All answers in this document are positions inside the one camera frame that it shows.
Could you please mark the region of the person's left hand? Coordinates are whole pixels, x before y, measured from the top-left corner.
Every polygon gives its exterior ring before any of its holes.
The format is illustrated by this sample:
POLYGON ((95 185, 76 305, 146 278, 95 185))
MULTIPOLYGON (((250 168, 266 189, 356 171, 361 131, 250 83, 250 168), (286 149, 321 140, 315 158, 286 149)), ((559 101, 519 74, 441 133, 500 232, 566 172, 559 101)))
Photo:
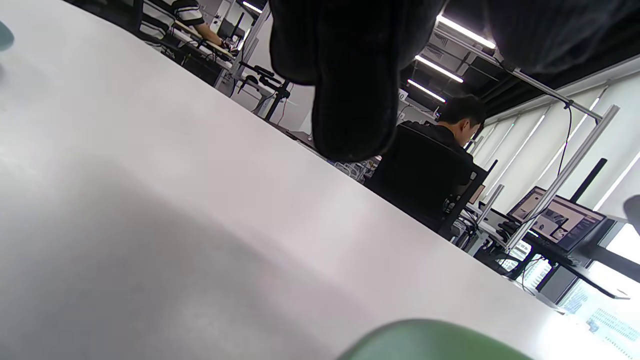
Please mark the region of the person's left hand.
POLYGON ((333 161, 391 144, 407 70, 452 10, 487 30, 506 68, 553 89, 639 54, 637 0, 271 0, 270 62, 312 86, 311 134, 333 161))

